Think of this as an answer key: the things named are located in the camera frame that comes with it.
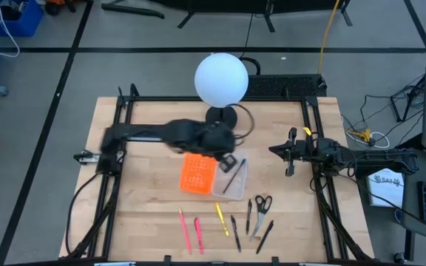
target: orange container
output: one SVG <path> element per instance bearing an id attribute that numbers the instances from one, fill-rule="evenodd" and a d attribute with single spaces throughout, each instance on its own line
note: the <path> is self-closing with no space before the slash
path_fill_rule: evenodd
<path id="1" fill-rule="evenodd" d="M 210 194 L 218 162 L 200 154 L 185 154 L 180 189 L 198 194 Z"/>

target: wooden table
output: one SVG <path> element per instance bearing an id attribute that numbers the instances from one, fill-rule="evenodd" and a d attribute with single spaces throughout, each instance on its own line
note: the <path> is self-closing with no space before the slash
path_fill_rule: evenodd
<path id="1" fill-rule="evenodd" d="M 87 141 L 87 149 L 97 151 L 104 129 L 112 124 L 115 98 L 99 98 Z M 248 179 L 243 200 L 233 201 L 214 196 L 190 194 L 179 189 L 183 155 L 173 153 L 162 143 L 128 143 L 124 162 L 118 207 L 112 235 L 110 261 L 270 262 L 278 256 L 281 262 L 326 262 L 322 229 L 315 193 L 309 188 L 310 163 L 295 163 L 295 175 L 285 176 L 285 163 L 268 151 L 269 146 L 284 143 L 292 126 L 301 129 L 299 103 L 243 102 L 254 116 L 255 130 L 240 147 L 247 152 Z M 178 118 L 203 120 L 208 106 L 203 102 L 135 103 L 131 123 L 165 123 Z M 319 98 L 319 110 L 326 137 L 346 145 L 336 98 Z M 237 133 L 250 126 L 247 114 L 237 110 Z M 303 130 L 297 139 L 304 139 Z M 82 166 L 77 188 L 94 173 L 95 165 Z M 88 185 L 78 196 L 72 212 L 70 246 L 83 238 L 93 222 L 101 178 Z M 361 248 L 373 256 L 368 227 L 355 183 L 335 177 L 335 187 L 342 223 Z M 252 199 L 251 234 L 257 221 L 255 195 L 272 195 L 274 201 L 253 242 L 246 236 L 246 211 Z M 242 252 L 238 253 L 234 235 L 225 236 L 214 203 L 219 202 L 227 226 L 232 232 L 230 215 L 237 220 Z M 181 207 L 189 230 L 193 253 L 186 249 L 178 208 Z M 200 219 L 205 253 L 200 255 L 194 218 Z M 258 255 L 256 249 L 267 225 L 274 227 Z M 330 226 L 335 257 L 339 257 L 336 234 Z M 104 228 L 98 237 L 97 254 L 101 254 Z M 62 245 L 61 256 L 66 254 Z"/>

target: yellow cable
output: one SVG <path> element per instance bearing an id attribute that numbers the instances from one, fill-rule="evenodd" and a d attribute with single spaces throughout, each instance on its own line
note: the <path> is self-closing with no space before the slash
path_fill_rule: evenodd
<path id="1" fill-rule="evenodd" d="M 328 20 L 328 25 L 326 26 L 325 36 L 323 36 L 322 49 L 319 51 L 319 64 L 318 64 L 318 74 L 322 74 L 322 63 L 323 63 L 323 50 L 325 49 L 326 39 L 328 37 L 328 32 L 330 31 L 331 22 L 333 22 L 334 14 L 337 12 L 339 0 L 334 4 L 333 12 L 331 13 L 330 20 Z"/>

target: pink marker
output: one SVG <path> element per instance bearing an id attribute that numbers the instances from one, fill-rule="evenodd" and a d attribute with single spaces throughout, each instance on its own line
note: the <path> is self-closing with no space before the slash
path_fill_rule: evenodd
<path id="1" fill-rule="evenodd" d="M 182 208 L 178 209 L 180 214 L 180 221 L 182 221 L 183 235 L 185 236 L 186 248 L 189 250 L 189 253 L 192 254 L 192 246 L 190 245 L 189 233 L 186 230 L 185 219 L 183 218 Z"/>
<path id="2" fill-rule="evenodd" d="M 198 217 L 195 218 L 195 230 L 197 231 L 197 235 L 198 235 L 198 244 L 200 246 L 200 254 L 203 254 L 203 241 L 201 240 L 201 227 L 200 227 L 200 220 L 198 220 Z"/>

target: lamp base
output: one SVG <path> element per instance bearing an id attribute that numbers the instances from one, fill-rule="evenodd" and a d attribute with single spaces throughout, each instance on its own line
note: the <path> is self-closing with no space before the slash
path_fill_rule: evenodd
<path id="1" fill-rule="evenodd" d="M 223 122 L 230 129 L 233 129 L 237 123 L 237 114 L 232 107 L 226 107 L 226 108 L 211 107 L 206 112 L 205 120 L 206 120 L 206 123 L 208 124 L 212 124 L 217 121 Z"/>

